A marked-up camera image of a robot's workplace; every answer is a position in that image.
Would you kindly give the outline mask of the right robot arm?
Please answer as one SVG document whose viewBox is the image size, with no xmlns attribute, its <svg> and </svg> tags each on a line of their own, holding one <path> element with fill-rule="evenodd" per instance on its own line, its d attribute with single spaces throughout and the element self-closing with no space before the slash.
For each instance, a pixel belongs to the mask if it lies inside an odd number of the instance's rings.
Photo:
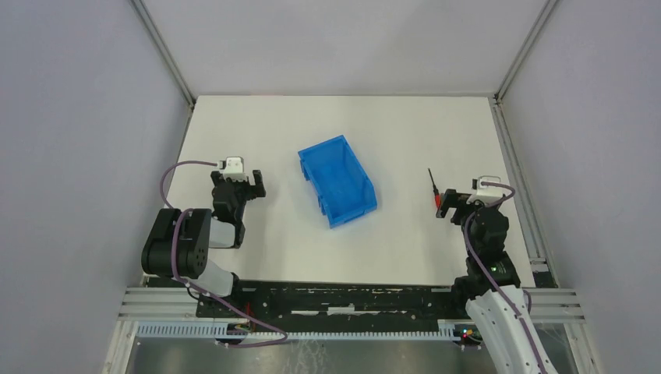
<svg viewBox="0 0 661 374">
<path fill-rule="evenodd" d="M 479 331 L 499 373 L 555 373 L 530 316 L 532 299 L 505 251 L 510 227 L 500 206 L 516 193 L 509 185 L 476 181 L 472 194 L 435 191 L 437 217 L 454 213 L 467 252 L 467 274 L 457 277 L 451 296 Z"/>
</svg>

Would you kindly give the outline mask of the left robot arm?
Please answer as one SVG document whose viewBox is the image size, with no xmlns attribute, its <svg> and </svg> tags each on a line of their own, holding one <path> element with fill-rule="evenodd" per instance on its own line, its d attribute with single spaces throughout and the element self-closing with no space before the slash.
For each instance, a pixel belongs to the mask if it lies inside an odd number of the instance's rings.
<svg viewBox="0 0 661 374">
<path fill-rule="evenodd" d="M 213 171 L 211 180 L 211 208 L 186 214 L 175 208 L 158 212 L 141 253 L 141 267 L 148 275 L 181 279 L 203 293 L 226 297 L 239 278 L 212 262 L 209 251 L 241 247 L 246 204 L 264 198 L 266 190 L 260 170 L 254 170 L 252 178 Z"/>
</svg>

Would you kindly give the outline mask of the red handled screwdriver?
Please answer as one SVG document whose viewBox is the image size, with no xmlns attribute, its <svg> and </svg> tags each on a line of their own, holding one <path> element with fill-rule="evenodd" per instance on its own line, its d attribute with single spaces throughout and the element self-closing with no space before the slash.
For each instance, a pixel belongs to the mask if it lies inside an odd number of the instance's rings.
<svg viewBox="0 0 661 374">
<path fill-rule="evenodd" d="M 441 203 L 442 203 L 442 196 L 440 194 L 440 190 L 437 188 L 437 185 L 434 181 L 433 173 L 432 173 L 431 169 L 428 168 L 427 171 L 428 171 L 428 174 L 429 174 L 430 181 L 432 183 L 435 207 L 438 210 L 441 206 Z"/>
</svg>

